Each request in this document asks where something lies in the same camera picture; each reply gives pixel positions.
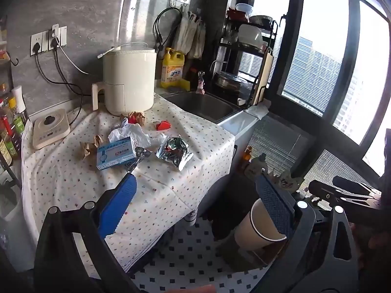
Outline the person's right hand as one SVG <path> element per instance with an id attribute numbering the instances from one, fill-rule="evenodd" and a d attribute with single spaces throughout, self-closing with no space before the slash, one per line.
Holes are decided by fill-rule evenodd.
<path id="1" fill-rule="evenodd" d="M 372 262 L 385 265 L 390 262 L 390 232 L 374 230 L 367 226 L 350 223 L 355 241 L 358 268 L 368 267 Z"/>

